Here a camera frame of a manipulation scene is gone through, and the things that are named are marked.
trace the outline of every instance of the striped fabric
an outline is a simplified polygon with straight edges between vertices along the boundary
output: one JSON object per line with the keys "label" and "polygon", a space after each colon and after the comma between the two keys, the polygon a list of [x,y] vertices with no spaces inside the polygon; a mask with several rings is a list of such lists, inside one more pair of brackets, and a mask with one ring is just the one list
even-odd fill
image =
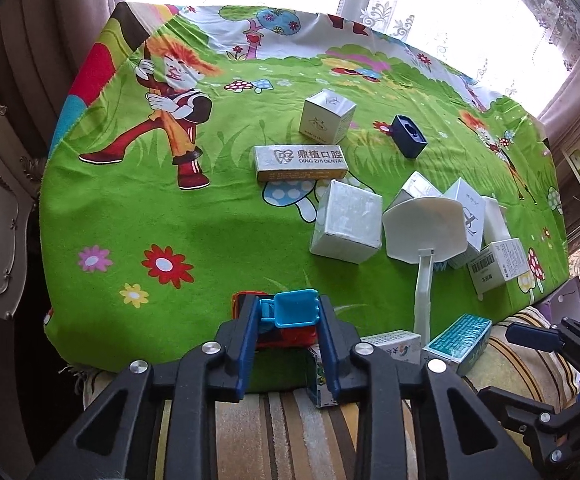
{"label": "striped fabric", "polygon": [[[465,381],[474,389],[497,386],[552,404],[559,412],[578,392],[575,371],[556,354],[510,344],[505,329],[513,321],[548,327],[527,307],[492,327],[484,354]],[[91,373],[84,384],[84,407],[114,378]],[[409,480],[417,475],[414,428],[403,402]],[[155,480],[163,479],[169,401],[166,403]],[[305,390],[248,394],[238,404],[217,403],[216,444],[219,480],[353,480],[358,408],[355,404],[318,410]],[[518,434],[510,434],[529,457]]]}

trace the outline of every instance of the barcode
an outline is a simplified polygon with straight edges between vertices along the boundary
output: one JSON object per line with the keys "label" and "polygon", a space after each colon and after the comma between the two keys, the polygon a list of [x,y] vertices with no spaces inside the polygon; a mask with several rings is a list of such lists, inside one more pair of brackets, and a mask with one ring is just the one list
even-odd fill
{"label": "barcode", "polygon": [[489,264],[494,263],[494,255],[488,254],[482,260],[477,261],[475,264],[472,265],[472,272],[479,272],[481,269],[485,269]]}

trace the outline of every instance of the orange hair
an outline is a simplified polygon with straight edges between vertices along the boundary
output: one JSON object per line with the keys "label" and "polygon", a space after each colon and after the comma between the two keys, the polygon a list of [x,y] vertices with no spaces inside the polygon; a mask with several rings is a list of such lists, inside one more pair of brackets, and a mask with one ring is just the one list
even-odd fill
{"label": "orange hair", "polygon": [[472,130],[475,128],[484,128],[487,130],[486,124],[481,121],[481,119],[474,117],[470,112],[461,110],[458,115],[460,116],[460,120],[463,121],[468,128],[471,128]]}
{"label": "orange hair", "polygon": [[202,74],[219,75],[221,73],[217,66],[199,59],[194,50],[172,36],[153,36],[148,38],[145,44],[151,54],[178,59]]}

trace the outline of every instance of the screw head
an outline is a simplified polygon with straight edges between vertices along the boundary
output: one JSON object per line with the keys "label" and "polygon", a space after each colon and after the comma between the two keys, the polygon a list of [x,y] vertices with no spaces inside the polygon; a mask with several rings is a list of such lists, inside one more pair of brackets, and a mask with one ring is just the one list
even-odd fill
{"label": "screw head", "polygon": [[445,370],[447,370],[448,365],[445,364],[445,362],[441,361],[440,359],[431,359],[430,361],[428,361],[427,367],[431,372],[434,372],[435,374],[442,374]]}
{"label": "screw head", "polygon": [[217,341],[208,341],[203,343],[201,350],[204,354],[216,354],[221,351],[221,345]]}
{"label": "screw head", "polygon": [[130,363],[130,371],[133,374],[142,374],[148,369],[148,364],[143,359],[138,359],[137,361],[132,361]]}
{"label": "screw head", "polygon": [[355,345],[355,352],[359,355],[370,355],[374,352],[374,346],[369,343],[357,343]]}

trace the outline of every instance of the dark blue box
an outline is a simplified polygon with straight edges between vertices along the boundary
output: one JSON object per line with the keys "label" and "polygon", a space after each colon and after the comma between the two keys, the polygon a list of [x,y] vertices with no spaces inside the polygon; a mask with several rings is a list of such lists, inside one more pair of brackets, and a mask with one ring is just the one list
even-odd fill
{"label": "dark blue box", "polygon": [[391,137],[407,158],[417,158],[427,141],[414,121],[404,115],[397,115],[392,121]]}

